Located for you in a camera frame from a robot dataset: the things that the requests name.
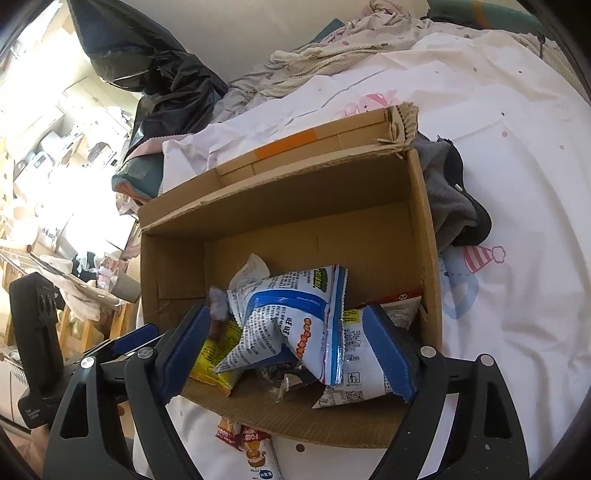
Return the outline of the small red bread snack pack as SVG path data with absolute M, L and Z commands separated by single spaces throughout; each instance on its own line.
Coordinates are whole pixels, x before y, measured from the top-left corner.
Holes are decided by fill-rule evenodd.
M 240 446 L 242 446 L 242 424 L 228 417 L 221 417 L 216 428 L 215 437 L 224 444 L 240 450 Z

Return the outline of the white patterned bed sheet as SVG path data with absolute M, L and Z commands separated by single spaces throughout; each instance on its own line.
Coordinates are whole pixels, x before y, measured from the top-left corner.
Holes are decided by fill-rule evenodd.
M 590 387 L 590 107 L 510 35 L 432 33 L 164 146 L 166 192 L 302 131 L 410 102 L 451 140 L 492 230 L 438 251 L 449 357 L 493 356 L 537 470 Z

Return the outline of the white red chip bag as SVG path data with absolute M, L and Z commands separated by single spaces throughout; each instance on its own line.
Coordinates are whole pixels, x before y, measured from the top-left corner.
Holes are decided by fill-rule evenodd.
M 412 290 L 385 297 L 379 301 L 384 311 L 397 326 L 408 330 L 418 314 L 422 291 Z M 392 392 L 370 342 L 363 332 L 365 308 L 349 309 L 342 313 L 345 334 L 342 383 L 325 387 L 312 408 L 322 409 L 360 403 Z

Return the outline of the chocolate cookie clear pack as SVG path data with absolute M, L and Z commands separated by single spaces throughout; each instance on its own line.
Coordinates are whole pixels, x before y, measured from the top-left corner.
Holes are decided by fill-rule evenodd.
M 300 361 L 259 367 L 256 374 L 276 403 L 280 403 L 294 391 L 318 383 L 318 379 Z

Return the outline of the grey cloth garment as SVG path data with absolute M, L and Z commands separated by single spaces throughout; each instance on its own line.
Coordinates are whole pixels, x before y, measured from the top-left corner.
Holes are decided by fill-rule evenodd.
M 492 219 L 466 189 L 464 162 L 454 143 L 441 137 L 432 141 L 418 133 L 413 147 L 423 171 L 438 251 L 484 242 Z

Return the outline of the beige crumpled blanket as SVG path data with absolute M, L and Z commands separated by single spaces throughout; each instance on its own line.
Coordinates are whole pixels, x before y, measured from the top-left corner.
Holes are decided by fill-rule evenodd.
M 332 76 L 378 53 L 410 49 L 430 33 L 433 22 L 417 18 L 391 1 L 370 1 L 363 16 L 349 21 L 321 41 L 293 51 L 276 50 L 229 84 L 228 94 L 213 109 L 224 122 L 271 99 L 280 99 L 311 78 Z

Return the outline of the yellow snack bag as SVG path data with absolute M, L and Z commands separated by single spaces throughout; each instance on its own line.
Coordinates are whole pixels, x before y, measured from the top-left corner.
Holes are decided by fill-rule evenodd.
M 197 361 L 195 361 L 189 377 L 200 383 L 214 386 L 225 396 L 229 396 L 233 387 L 238 382 L 242 371 L 232 370 L 215 373 L 214 368 L 226 357 L 238 344 L 242 336 L 242 328 L 229 320 L 222 324 L 221 336 L 217 340 L 207 338 L 202 346 Z

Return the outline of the blue white striped snack bag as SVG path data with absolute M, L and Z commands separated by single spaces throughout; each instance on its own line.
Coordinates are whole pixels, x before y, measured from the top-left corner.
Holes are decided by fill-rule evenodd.
M 242 336 L 213 371 L 298 361 L 322 384 L 341 383 L 348 276 L 345 267 L 332 264 L 229 290 L 228 306 Z

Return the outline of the white bread cartoon snack pack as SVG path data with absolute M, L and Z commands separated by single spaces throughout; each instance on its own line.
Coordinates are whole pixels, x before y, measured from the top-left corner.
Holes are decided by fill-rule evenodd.
M 283 480 L 270 434 L 252 427 L 242 428 L 242 450 L 253 480 Z

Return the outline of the wooden drying rack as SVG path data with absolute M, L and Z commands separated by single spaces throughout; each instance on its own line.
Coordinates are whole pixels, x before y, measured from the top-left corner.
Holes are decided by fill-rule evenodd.
M 38 273 L 50 281 L 50 308 L 58 345 L 66 359 L 81 354 L 104 340 L 118 338 L 132 328 L 137 305 L 83 283 L 73 275 L 58 273 L 55 262 L 47 262 L 32 251 L 1 250 L 1 345 L 16 347 L 16 321 L 9 312 L 8 290 L 16 280 Z

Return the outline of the black plastic bag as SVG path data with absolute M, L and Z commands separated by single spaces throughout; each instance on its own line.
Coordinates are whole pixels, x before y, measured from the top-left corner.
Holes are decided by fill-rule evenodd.
M 226 84 L 164 27 L 111 0 L 68 3 L 80 45 L 104 82 L 141 95 L 127 155 L 147 140 L 197 133 Z

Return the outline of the grey trash bin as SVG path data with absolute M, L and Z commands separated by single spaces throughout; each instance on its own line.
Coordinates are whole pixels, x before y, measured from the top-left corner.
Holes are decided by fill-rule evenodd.
M 140 298 L 141 286 L 125 272 L 118 271 L 110 277 L 109 292 L 120 300 L 135 303 Z

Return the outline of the teal orange pillow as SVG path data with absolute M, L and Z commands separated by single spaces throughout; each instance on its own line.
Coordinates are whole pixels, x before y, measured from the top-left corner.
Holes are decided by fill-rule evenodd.
M 157 197 L 163 176 L 161 152 L 127 159 L 111 177 L 114 192 L 142 206 Z

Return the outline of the brown cardboard box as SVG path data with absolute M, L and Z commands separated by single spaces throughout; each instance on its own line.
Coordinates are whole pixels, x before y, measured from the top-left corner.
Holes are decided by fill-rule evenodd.
M 339 264 L 346 306 L 423 292 L 420 334 L 442 343 L 438 250 L 416 151 L 418 109 L 356 114 L 257 148 L 139 210 L 143 315 L 176 326 L 250 254 L 273 274 Z

